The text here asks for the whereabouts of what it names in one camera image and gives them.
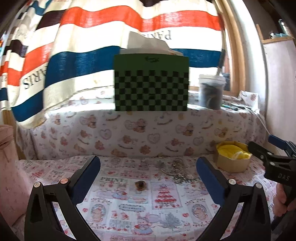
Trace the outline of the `person's right hand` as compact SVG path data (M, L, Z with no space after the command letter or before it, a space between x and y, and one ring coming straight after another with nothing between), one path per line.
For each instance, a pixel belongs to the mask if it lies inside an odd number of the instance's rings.
M285 194L283 185L278 183L276 185L276 195L273 198L273 213L277 217L281 217L287 211L293 211L296 208L296 201L293 200L289 205L286 205L287 196Z

